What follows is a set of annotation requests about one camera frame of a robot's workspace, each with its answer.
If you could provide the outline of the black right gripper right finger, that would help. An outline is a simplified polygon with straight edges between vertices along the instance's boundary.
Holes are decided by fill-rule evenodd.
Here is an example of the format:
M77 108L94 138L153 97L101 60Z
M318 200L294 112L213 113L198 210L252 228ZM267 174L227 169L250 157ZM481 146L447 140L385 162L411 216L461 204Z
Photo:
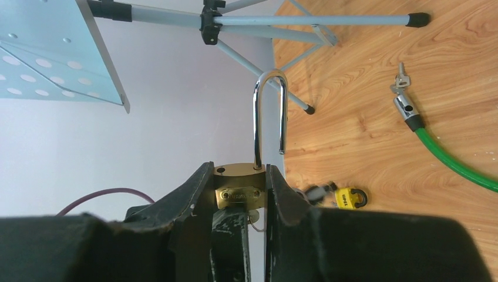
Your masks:
M491 281L456 220L312 206L265 172L266 281Z

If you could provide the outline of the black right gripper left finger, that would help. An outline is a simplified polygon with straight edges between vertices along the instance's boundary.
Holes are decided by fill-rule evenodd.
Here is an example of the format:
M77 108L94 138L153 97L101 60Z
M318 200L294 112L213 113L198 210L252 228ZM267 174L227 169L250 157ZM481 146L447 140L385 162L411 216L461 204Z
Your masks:
M124 221L1 219L2 281L207 281L214 165Z

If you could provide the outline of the black-headed key bunch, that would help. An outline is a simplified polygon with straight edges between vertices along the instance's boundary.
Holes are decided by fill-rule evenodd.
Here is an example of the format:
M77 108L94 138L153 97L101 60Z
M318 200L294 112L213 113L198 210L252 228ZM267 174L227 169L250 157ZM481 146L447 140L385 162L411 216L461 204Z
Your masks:
M334 182L328 182L324 184L313 184L309 186L306 191L292 188L296 193L298 193L306 202L311 205L322 204L324 199L330 193L333 193L338 190L338 186Z

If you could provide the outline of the yellow padlock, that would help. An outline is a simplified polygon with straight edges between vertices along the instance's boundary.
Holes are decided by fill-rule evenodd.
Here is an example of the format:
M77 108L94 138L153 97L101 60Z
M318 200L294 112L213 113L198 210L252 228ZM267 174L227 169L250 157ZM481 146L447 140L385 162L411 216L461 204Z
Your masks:
M368 204L367 194L354 187L339 188L334 195L339 209L355 210Z

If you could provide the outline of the small brass padlock with keys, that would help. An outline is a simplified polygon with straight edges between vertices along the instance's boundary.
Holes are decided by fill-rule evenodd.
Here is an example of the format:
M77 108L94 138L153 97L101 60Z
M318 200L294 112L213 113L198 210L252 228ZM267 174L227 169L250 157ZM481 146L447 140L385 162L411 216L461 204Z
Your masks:
M220 210L242 208L247 224L257 232L264 231L255 227L254 223L260 218L257 210L264 207L266 197L265 166L262 162L262 101L264 86L273 79L276 79L280 86L278 152L281 155L286 153L288 81L283 71L272 69L259 76L253 91L254 161L217 166L214 171L217 207Z

